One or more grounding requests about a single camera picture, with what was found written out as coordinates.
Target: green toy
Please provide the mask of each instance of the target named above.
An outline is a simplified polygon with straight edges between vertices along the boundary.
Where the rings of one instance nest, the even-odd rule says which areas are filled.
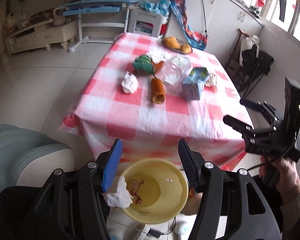
[[[154,74],[154,69],[151,63],[151,58],[147,55],[137,57],[132,66],[138,71],[139,74],[145,72],[146,74]]]

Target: blue box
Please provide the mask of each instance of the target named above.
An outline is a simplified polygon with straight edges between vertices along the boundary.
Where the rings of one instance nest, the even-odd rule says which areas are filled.
[[[182,92],[185,100],[200,100],[209,72],[205,67],[194,67],[182,82]]]

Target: drawer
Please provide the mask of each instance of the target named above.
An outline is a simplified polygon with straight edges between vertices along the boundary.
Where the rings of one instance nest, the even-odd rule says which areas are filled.
[[[16,39],[15,48],[16,49],[24,49],[24,48],[32,47],[35,45],[36,45],[36,42],[35,42],[34,36],[27,35],[27,36]]]
[[[52,44],[52,43],[63,42],[62,28],[37,33],[35,34],[35,39],[40,44],[41,43]]]

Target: human hand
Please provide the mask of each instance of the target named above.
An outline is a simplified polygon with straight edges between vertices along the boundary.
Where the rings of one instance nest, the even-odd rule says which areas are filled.
[[[261,156],[260,161],[261,163],[266,163],[268,159]],[[271,165],[280,172],[280,179],[276,184],[276,189],[281,195],[283,204],[287,205],[300,194],[300,178],[297,173],[296,163],[291,159],[280,158],[272,162]],[[267,168],[268,165],[259,167],[260,178],[267,173]]]
[[[182,213],[186,216],[191,216],[197,214],[199,211],[200,203],[202,199],[202,193],[194,194],[191,198],[187,200]]]

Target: white stool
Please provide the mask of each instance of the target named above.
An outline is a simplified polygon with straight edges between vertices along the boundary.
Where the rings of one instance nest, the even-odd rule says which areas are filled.
[[[138,9],[132,10],[130,11],[130,16],[129,16],[128,32],[148,35],[152,37],[159,37],[163,19],[164,17],[158,13],[151,13],[148,11],[138,10]],[[152,24],[153,25],[152,33],[149,34],[142,31],[137,31],[136,30],[137,22]]]

